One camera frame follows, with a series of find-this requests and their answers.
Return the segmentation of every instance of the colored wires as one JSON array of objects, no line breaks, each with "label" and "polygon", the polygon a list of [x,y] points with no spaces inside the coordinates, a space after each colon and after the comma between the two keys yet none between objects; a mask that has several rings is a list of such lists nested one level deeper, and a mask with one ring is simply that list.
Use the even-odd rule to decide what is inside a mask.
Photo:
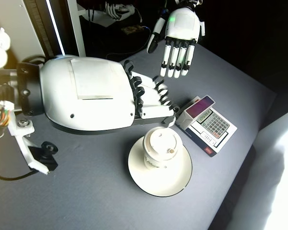
[{"label": "colored wires", "polygon": [[0,126],[2,127],[8,126],[10,120],[11,120],[10,110],[2,108],[0,113]]}]

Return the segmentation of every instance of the small box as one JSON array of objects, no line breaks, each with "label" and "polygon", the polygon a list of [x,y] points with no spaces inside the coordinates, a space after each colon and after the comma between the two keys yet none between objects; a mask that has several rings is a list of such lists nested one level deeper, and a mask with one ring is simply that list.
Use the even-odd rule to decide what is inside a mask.
[{"label": "small box", "polygon": [[[194,98],[184,108],[199,99],[200,97]],[[213,157],[223,148],[236,130],[236,126],[214,108],[210,108],[183,131],[210,157]]]}]

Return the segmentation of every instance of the table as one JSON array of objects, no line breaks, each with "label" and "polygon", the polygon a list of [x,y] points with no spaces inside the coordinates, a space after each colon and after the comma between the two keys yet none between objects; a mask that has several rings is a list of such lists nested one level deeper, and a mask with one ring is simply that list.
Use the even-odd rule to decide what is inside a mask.
[{"label": "table", "polygon": [[[164,44],[153,54],[129,59],[134,71],[155,76]],[[58,168],[13,182],[0,180],[0,229],[205,230],[209,227],[248,153],[275,94],[202,46],[196,47],[189,74],[166,78],[169,96],[184,105],[209,94],[214,108],[238,128],[224,148],[210,158],[176,126],[190,152],[193,173],[185,190],[171,197],[143,192],[127,164],[137,139],[156,125],[138,125],[117,133],[78,136],[53,128],[44,115],[33,117],[30,140],[56,144]],[[16,141],[0,139],[0,175],[28,172]]]}]

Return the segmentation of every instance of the white cup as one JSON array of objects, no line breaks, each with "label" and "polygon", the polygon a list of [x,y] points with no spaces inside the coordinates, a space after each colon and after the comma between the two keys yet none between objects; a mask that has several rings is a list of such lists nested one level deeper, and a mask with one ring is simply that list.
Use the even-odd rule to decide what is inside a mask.
[{"label": "white cup", "polygon": [[156,127],[144,136],[144,164],[150,170],[169,169],[182,150],[182,140],[173,129]]}]

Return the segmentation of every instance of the bright white light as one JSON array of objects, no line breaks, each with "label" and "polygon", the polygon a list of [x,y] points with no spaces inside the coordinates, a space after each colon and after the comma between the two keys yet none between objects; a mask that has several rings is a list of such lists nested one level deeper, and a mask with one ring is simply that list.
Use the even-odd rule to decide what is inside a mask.
[{"label": "bright white light", "polygon": [[51,8],[49,0],[46,0],[46,3],[47,3],[47,6],[48,6],[48,10],[49,10],[49,13],[50,13],[50,17],[51,17],[51,20],[52,20],[54,31],[56,32],[56,36],[57,36],[57,39],[58,39],[58,42],[59,42],[59,46],[60,46],[61,52],[62,52],[63,55],[65,55],[65,52],[64,52],[64,49],[63,49],[63,45],[62,45],[62,42],[61,42],[61,38],[60,38],[60,35],[59,35],[59,31],[58,31],[58,28],[57,28],[57,24],[56,24],[56,21],[54,20],[54,16],[53,16],[53,12],[52,12],[52,8]]},{"label": "bright white light", "polygon": [[285,168],[264,230],[288,230],[288,132],[281,137],[276,146],[283,150]]}]

